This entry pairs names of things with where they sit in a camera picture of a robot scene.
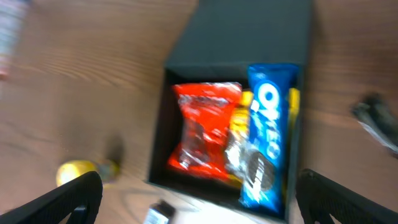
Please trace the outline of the dark green open box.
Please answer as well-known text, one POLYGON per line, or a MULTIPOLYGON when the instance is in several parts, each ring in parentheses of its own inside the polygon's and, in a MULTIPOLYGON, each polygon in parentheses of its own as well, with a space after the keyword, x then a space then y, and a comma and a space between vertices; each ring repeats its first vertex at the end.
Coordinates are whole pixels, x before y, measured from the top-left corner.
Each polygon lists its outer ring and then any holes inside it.
POLYGON ((201 0, 164 65, 164 82, 155 127, 147 181, 247 215, 257 221, 287 223, 295 197, 302 120, 293 130, 287 168, 286 198, 280 213, 255 212, 239 204, 238 191, 212 180, 200 180, 168 170, 167 159, 180 141, 182 114, 174 84, 238 82, 248 86, 252 63, 293 63, 303 89, 313 18, 312 0, 201 0))

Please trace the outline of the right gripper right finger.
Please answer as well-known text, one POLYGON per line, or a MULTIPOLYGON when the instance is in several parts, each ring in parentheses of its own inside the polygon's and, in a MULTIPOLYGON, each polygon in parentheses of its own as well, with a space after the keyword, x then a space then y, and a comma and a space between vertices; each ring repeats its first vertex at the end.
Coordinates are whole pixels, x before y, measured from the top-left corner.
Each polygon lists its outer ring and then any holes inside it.
POLYGON ((296 199, 304 223, 397 223, 397 213, 311 170, 301 171, 296 199))

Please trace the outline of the small black wrapped snack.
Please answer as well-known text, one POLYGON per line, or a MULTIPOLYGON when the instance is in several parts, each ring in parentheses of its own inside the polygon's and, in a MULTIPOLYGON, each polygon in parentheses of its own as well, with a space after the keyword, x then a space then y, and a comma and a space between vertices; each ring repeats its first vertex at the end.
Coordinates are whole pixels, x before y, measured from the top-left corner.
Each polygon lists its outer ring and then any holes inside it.
POLYGON ((368 93, 351 107, 357 122, 389 154, 397 158, 397 116, 395 116, 378 93, 368 93))

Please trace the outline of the red candy bag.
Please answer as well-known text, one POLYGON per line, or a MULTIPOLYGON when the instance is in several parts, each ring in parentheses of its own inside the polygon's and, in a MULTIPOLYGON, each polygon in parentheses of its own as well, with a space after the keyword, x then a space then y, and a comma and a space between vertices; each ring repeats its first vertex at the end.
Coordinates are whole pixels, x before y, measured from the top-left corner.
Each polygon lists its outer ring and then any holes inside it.
POLYGON ((182 113, 183 128, 168 166, 183 174, 227 181, 224 149, 242 86, 237 82, 184 83, 172 89, 182 113))

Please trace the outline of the yellow candy tube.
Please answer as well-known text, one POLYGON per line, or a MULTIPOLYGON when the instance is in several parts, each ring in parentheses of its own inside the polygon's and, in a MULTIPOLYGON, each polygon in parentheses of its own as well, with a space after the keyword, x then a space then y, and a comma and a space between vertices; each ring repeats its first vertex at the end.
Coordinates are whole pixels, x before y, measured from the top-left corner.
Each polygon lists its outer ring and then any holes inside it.
POLYGON ((71 160, 63 163, 58 168, 56 174, 57 187, 91 171, 95 171, 99 174, 102 184, 105 187, 116 181, 120 175, 119 165, 109 159, 99 162, 71 160))

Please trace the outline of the yellow candy bag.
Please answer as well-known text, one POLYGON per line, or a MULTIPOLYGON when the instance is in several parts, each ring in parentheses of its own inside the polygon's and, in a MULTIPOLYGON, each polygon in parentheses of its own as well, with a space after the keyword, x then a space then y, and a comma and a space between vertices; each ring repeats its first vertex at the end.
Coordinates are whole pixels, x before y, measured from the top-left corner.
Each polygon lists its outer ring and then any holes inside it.
POLYGON ((234 109, 229 122, 228 143, 224 150, 225 169, 228 173, 226 183, 240 189, 243 183, 245 157, 248 154, 246 143, 249 137, 249 107, 253 99, 250 90, 244 90, 241 101, 234 109))

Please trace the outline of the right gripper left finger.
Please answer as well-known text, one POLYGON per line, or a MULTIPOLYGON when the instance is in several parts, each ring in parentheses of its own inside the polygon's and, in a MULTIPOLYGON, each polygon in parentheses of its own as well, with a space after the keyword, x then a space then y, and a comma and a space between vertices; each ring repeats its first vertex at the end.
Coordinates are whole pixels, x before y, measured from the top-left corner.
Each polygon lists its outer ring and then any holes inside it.
POLYGON ((1 223, 93 224, 99 212, 103 184, 95 171, 87 172, 39 198, 1 215, 1 223))

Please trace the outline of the blue Oreo cookie pack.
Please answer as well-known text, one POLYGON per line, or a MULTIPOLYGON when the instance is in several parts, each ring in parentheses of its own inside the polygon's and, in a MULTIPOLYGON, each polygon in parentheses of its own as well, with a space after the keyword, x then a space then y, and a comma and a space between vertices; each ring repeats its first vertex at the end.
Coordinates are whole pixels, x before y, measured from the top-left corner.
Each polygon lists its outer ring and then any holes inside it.
POLYGON ((241 204, 251 210, 280 214, 282 179, 289 135, 289 90, 299 67, 289 63, 248 66, 253 99, 250 106, 248 156, 241 204))

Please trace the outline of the small blue barcode packet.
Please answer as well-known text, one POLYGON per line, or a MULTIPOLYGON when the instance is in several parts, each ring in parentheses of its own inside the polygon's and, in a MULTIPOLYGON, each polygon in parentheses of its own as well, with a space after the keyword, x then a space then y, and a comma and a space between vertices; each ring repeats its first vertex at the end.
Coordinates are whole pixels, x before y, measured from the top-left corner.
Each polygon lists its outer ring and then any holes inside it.
POLYGON ((149 207, 143 224, 171 224, 175 213, 175 207, 165 200, 159 200, 149 207))

